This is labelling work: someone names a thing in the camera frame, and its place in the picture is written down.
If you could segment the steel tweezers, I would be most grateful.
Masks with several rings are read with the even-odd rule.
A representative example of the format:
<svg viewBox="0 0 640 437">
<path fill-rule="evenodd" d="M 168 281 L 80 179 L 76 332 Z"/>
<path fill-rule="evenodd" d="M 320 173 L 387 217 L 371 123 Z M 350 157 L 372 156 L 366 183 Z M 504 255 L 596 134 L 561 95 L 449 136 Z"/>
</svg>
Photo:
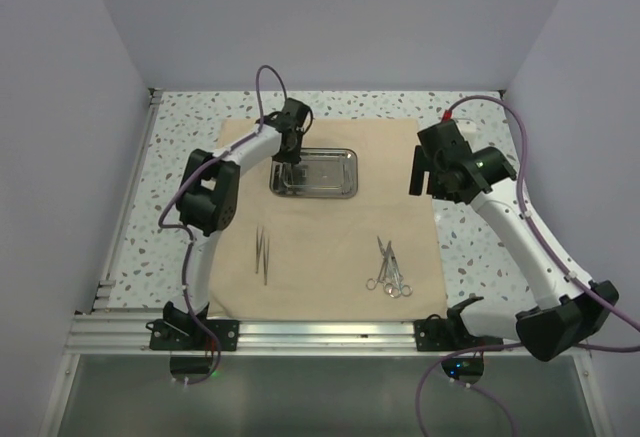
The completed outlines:
<svg viewBox="0 0 640 437">
<path fill-rule="evenodd" d="M 290 163 L 274 164 L 274 189 L 278 193 L 285 193 L 294 185 L 293 166 Z"/>
<path fill-rule="evenodd" d="M 267 234 L 262 236 L 262 262 L 263 262 L 263 285 L 268 285 L 268 272 L 269 272 L 269 257 L 270 257 L 270 241 Z"/>
</svg>

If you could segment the beige cloth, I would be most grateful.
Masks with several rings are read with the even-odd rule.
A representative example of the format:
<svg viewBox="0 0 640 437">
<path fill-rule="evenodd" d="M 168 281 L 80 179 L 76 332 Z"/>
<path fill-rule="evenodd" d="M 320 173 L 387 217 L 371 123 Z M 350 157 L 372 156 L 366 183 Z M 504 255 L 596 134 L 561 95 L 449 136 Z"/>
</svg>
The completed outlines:
<svg viewBox="0 0 640 437">
<path fill-rule="evenodd" d="M 431 199 L 408 193 L 418 124 L 412 119 L 317 120 L 306 147 L 347 148 L 358 157 L 350 199 L 291 198 L 269 188 L 269 161 L 240 179 L 238 208 L 217 243 L 210 317 L 242 321 L 402 321 L 446 310 Z M 255 273 L 256 227 L 270 241 L 268 285 Z M 410 297 L 366 282 L 392 243 Z"/>
</svg>

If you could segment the steel forceps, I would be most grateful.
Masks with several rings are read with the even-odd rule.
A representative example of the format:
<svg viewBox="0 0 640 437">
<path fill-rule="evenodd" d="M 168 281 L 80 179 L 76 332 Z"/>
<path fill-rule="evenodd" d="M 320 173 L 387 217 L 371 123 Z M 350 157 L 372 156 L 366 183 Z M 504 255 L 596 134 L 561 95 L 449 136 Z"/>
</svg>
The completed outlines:
<svg viewBox="0 0 640 437">
<path fill-rule="evenodd" d="M 255 273 L 259 273 L 260 262 L 262 257 L 262 250 L 264 245 L 264 228 L 260 225 L 256 227 L 256 241 L 255 241 Z"/>
</svg>

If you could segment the steel surgical scissors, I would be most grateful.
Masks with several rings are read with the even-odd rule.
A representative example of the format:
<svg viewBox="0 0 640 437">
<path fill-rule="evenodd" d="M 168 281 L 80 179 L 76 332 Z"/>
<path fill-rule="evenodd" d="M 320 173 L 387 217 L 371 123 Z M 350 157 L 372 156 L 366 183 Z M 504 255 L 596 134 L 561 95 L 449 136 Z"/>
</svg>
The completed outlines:
<svg viewBox="0 0 640 437">
<path fill-rule="evenodd" d="M 382 285 L 384 292 L 392 298 L 401 295 L 400 277 L 392 256 L 392 243 L 388 242 L 382 247 L 382 264 L 378 276 L 378 283 Z"/>
</svg>

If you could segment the steel scalpel handle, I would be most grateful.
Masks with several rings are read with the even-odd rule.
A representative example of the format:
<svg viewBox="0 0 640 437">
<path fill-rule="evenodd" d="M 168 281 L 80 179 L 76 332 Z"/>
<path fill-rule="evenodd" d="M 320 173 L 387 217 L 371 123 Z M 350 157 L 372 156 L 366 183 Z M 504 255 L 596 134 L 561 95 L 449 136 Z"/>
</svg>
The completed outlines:
<svg viewBox="0 0 640 437">
<path fill-rule="evenodd" d="M 348 195 L 353 187 L 352 157 L 345 154 L 342 158 L 342 194 Z"/>
</svg>

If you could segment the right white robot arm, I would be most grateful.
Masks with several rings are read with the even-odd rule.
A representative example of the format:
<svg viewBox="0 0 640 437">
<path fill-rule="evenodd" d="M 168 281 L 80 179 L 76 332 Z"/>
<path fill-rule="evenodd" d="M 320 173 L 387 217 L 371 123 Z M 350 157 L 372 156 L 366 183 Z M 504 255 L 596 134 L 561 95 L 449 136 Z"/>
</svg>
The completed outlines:
<svg viewBox="0 0 640 437">
<path fill-rule="evenodd" d="M 601 329 L 619 300 L 609 281 L 598 282 L 574 262 L 535 209 L 526 204 L 514 167 L 495 147 L 475 151 L 447 120 L 417 134 L 409 192 L 470 206 L 498 236 L 522 272 L 535 305 L 500 311 L 480 296 L 428 317 L 414 328 L 441 335 L 454 349 L 520 342 L 548 362 Z"/>
</svg>

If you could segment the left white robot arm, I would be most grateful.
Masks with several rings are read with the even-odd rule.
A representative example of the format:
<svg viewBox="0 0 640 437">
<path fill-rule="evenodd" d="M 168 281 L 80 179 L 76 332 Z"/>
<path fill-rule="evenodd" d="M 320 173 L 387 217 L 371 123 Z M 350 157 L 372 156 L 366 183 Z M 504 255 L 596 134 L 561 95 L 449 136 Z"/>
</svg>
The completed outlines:
<svg viewBox="0 0 640 437">
<path fill-rule="evenodd" d="M 208 278 L 189 269 L 192 251 L 201 246 L 202 260 L 213 258 L 213 240 L 235 217 L 241 177 L 267 159 L 299 163 L 303 138 L 313 120 L 307 104 L 287 97 L 281 110 L 260 117 L 241 138 L 213 152 L 196 149 L 189 155 L 180 187 L 158 219 L 162 230 L 187 233 L 180 300 L 175 306 L 186 315 L 172 329 L 173 338 L 185 349 L 201 347 L 208 336 L 201 316 L 209 304 Z"/>
</svg>

